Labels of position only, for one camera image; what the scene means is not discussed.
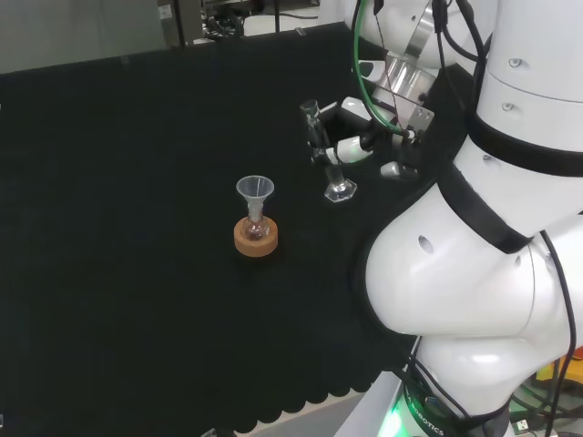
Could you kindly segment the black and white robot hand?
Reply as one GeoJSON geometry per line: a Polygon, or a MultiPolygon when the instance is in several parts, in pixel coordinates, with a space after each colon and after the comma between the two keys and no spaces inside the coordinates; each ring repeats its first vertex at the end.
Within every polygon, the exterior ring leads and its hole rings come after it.
{"type": "Polygon", "coordinates": [[[308,144],[312,161],[324,166],[355,164],[375,154],[387,152],[382,164],[383,178],[416,181],[420,178],[421,138],[418,132],[403,133],[377,126],[365,104],[347,97],[307,116],[308,144]]]}

